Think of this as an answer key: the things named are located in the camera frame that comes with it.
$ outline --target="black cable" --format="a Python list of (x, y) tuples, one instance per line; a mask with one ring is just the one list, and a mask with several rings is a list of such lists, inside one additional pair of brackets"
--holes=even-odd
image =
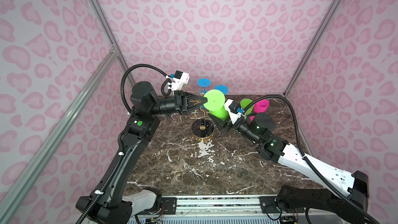
[[(154, 66), (152, 66), (152, 65), (148, 65), (148, 64), (136, 64), (136, 65), (134, 65), (134, 66), (129, 67), (129, 68), (126, 70), (126, 72), (123, 74), (122, 82), (121, 82), (121, 84), (120, 84), (120, 95), (121, 95), (121, 97), (122, 97), (122, 102), (123, 102), (124, 106), (126, 107), (127, 111), (129, 111), (129, 112), (131, 112), (131, 108), (130, 108), (130, 106), (128, 105), (128, 103), (127, 103), (127, 101), (126, 101), (125, 92), (124, 92), (124, 87), (125, 87), (126, 79), (127, 79), (127, 76), (129, 75), (129, 73), (130, 73), (131, 71), (135, 70), (136, 68), (139, 68), (139, 67), (151, 68), (151, 69), (154, 69), (154, 70), (156, 70), (157, 72), (161, 73), (163, 76), (165, 76), (165, 77), (167, 76), (167, 74), (166, 74), (165, 72), (163, 72), (161, 69), (159, 69), (159, 68), (157, 68), (157, 67), (154, 67)], [(171, 93), (171, 89), (169, 89), (169, 90), (167, 91), (167, 93), (164, 91), (164, 88), (165, 88), (165, 86), (167, 85), (167, 82), (170, 82), (170, 83), (171, 83), (172, 81), (171, 81), (169, 78), (167, 78), (166, 81), (163, 82), (162, 87), (160, 88), (160, 91), (162, 92), (162, 94), (163, 94), (164, 96), (169, 96), (170, 93)]]
[[(123, 132), (121, 132), (117, 136), (117, 144), (119, 146), (118, 152), (123, 152), (122, 136), (123, 136)], [(107, 180), (102, 185), (100, 191), (105, 192), (106, 188), (109, 186), (110, 182), (112, 181), (113, 177), (115, 176), (115, 174), (116, 174), (120, 164), (122, 163), (122, 161), (123, 161), (123, 156), (119, 155), (118, 158), (117, 158), (117, 161), (115, 163), (115, 166), (113, 167), (112, 172), (109, 174)], [(97, 194), (95, 196), (95, 198), (91, 200), (90, 204), (86, 207), (86, 209), (84, 210), (84, 213), (82, 213), (82, 215), (79, 217), (79, 219), (77, 220), (76, 224), (81, 224), (84, 221), (84, 219), (86, 218), (87, 214), (91, 211), (91, 209), (94, 207), (94, 205), (99, 201), (101, 196), (102, 195)]]
[(268, 218), (270, 218), (271, 220), (279, 220), (279, 219), (281, 218), (281, 216), (282, 216), (282, 211), (279, 209), (279, 211), (280, 211), (281, 213), (279, 214), (278, 218), (272, 219), (272, 218), (269, 216), (268, 212), (267, 212), (268, 206), (273, 206), (273, 204), (268, 204), (268, 205), (266, 206), (266, 214), (267, 214)]
[(308, 224), (312, 224), (310, 221), (310, 217), (308, 216), (309, 210), (310, 210), (310, 208), (305, 208), (305, 218), (307, 219)]
[(311, 163), (311, 161), (308, 159), (308, 157), (305, 156), (305, 153), (301, 147), (301, 142), (300, 142), (300, 134), (299, 134), (299, 126), (297, 124), (297, 117), (295, 114), (295, 110), (293, 109), (292, 104), (282, 95), (265, 95), (263, 97), (260, 97), (252, 102), (250, 102), (249, 105), (245, 107), (243, 110), (243, 113), (246, 113), (246, 111), (254, 104), (256, 104), (259, 101), (262, 101), (263, 99), (269, 99), (269, 98), (276, 98), (276, 99), (281, 99), (283, 102), (286, 103), (286, 105), (290, 109), (290, 113), (293, 118), (293, 124), (295, 126), (295, 132), (296, 132), (296, 141), (297, 141), (297, 148), (300, 151), (301, 156), (303, 157), (303, 160), (310, 166), (312, 171), (326, 184), (327, 187), (331, 189), (335, 193), (336, 196), (338, 196), (340, 199), (343, 199), (346, 201), (349, 205), (351, 205), (356, 211), (360, 212), (362, 215), (364, 215), (365, 218), (369, 219), (369, 221), (372, 224), (380, 224), (378, 221), (376, 221), (370, 214), (366, 213), (362, 208), (357, 206), (355, 203), (353, 203), (351, 200), (349, 200), (345, 195), (343, 195), (340, 191), (338, 191), (322, 174), (316, 169), (316, 167)]
[(245, 117), (244, 117), (244, 116), (241, 116), (241, 117), (235, 122), (235, 124), (232, 126), (232, 130), (236, 130), (244, 120), (245, 120)]
[(138, 219), (138, 215), (135, 215), (135, 221), (136, 221), (138, 224), (141, 224), (140, 220)]

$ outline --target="pink leopard print wall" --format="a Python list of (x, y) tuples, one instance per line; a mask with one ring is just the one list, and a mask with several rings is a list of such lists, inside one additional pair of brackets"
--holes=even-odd
[(87, 0), (0, 0), (0, 201), (108, 52)]
[[(209, 78), (230, 93), (284, 92), (331, 0), (99, 0), (129, 65)], [(133, 71), (156, 89), (160, 74)]]
[(290, 97), (316, 156), (370, 179), (370, 213), (398, 219), (398, 2), (344, 0)]
[(101, 180), (117, 151), (117, 135), (126, 126), (127, 110), (118, 91), (122, 75), (122, 68), (115, 61), (16, 212), (12, 224), (77, 221), (77, 200), (89, 195)]

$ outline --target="green cup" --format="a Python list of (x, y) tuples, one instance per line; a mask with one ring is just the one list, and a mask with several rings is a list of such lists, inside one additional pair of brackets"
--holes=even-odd
[[(245, 109), (245, 107), (247, 107), (250, 103), (252, 102), (251, 99), (242, 99), (240, 101), (240, 106)], [(246, 116), (249, 115), (251, 113), (251, 111), (253, 110), (254, 105), (252, 105), (246, 112)]]
[(218, 117), (222, 121), (225, 121), (226, 118), (229, 115), (228, 112), (225, 110), (224, 106), (222, 106), (219, 110), (216, 110), (216, 111), (210, 111), (209, 110), (209, 113), (211, 113), (212, 115)]

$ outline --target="cable tie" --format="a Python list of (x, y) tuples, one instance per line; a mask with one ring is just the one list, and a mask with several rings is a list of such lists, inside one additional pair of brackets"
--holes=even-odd
[(94, 191), (94, 194), (97, 194), (97, 195), (103, 195), (105, 192), (103, 192), (103, 191), (101, 191), (101, 190), (99, 190), (99, 189), (97, 189), (96, 191)]

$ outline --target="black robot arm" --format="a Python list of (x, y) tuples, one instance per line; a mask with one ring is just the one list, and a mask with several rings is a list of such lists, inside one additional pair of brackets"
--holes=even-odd
[[(130, 100), (134, 106), (131, 109), (127, 125), (121, 133), (123, 151), (119, 151), (115, 155), (90, 196), (80, 197), (76, 203), (76, 208), (83, 215), (97, 223), (127, 223), (129, 220), (132, 213), (132, 202), (122, 201), (123, 192), (138, 158), (157, 130), (160, 123), (157, 115), (189, 114), (207, 102), (205, 97), (182, 90), (174, 91), (173, 96), (159, 98), (149, 82), (138, 82), (134, 85)], [(123, 159), (118, 165), (118, 159), (121, 156)], [(104, 183), (108, 180), (110, 183), (103, 190)], [(93, 202), (98, 194), (101, 197)], [(156, 192), (156, 194), (157, 200), (152, 209), (154, 212), (160, 208), (162, 197), (160, 192)]]

